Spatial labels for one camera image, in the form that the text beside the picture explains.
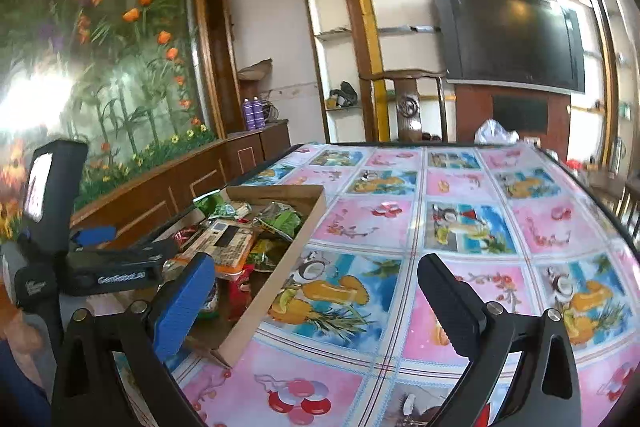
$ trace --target spray can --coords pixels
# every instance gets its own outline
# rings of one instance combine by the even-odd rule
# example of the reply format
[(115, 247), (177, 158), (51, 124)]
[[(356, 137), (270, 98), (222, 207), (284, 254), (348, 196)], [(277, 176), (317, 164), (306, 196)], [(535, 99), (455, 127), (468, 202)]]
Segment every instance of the spray can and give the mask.
[(244, 121), (246, 122), (246, 128), (249, 131), (255, 129), (255, 118), (254, 118), (254, 110), (253, 104), (249, 102), (249, 99), (244, 99), (242, 102), (242, 112), (244, 113)]
[(262, 100), (259, 100), (257, 96), (254, 96), (252, 102), (254, 110), (255, 128), (262, 129), (264, 127), (264, 113), (262, 112)]

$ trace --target wall mural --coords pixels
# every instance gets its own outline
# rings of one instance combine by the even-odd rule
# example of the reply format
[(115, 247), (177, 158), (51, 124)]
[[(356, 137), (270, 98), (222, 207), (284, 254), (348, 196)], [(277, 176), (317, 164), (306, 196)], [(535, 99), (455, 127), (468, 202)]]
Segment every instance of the wall mural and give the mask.
[(187, 0), (0, 0), (0, 242), (31, 153), (90, 147), (76, 208), (215, 137), (201, 122)]

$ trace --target flat screen television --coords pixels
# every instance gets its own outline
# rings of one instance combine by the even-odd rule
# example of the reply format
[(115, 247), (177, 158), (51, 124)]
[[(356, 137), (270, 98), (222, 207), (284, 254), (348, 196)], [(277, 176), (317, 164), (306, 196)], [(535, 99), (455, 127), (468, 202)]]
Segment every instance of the flat screen television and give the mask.
[(574, 10), (555, 0), (436, 0), (447, 81), (584, 92)]

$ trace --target screw head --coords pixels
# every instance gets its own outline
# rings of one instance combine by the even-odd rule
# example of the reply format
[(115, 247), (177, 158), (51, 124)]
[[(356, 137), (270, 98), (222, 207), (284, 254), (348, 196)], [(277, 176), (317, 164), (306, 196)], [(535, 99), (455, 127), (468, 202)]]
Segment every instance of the screw head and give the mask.
[(487, 302), (486, 308), (492, 315), (500, 315), (504, 311), (502, 305), (495, 301)]
[(82, 322), (85, 320), (87, 315), (88, 315), (87, 310), (85, 310), (84, 308), (80, 308), (79, 310), (74, 311), (74, 314), (71, 315), (71, 318), (75, 322)]
[(144, 313), (146, 311), (146, 302), (145, 301), (135, 301), (129, 307), (132, 313), (139, 314)]
[(553, 320), (553, 322), (558, 322), (562, 318), (560, 312), (555, 308), (548, 309), (546, 311), (546, 316)]

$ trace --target plastic tablecloth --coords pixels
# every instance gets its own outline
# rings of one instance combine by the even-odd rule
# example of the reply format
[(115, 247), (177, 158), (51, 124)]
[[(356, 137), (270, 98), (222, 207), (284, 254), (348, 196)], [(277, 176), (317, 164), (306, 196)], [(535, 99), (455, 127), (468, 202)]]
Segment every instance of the plastic tablecloth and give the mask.
[[(244, 184), (321, 184), (327, 211), (236, 367), (187, 353), (172, 362), (209, 426), (420, 425), (468, 362), (417, 286), (431, 252), (509, 312), (562, 312), (584, 427), (606, 416), (638, 365), (634, 253), (529, 145), (306, 144)], [(494, 389), (491, 420), (517, 361), (509, 356)]]

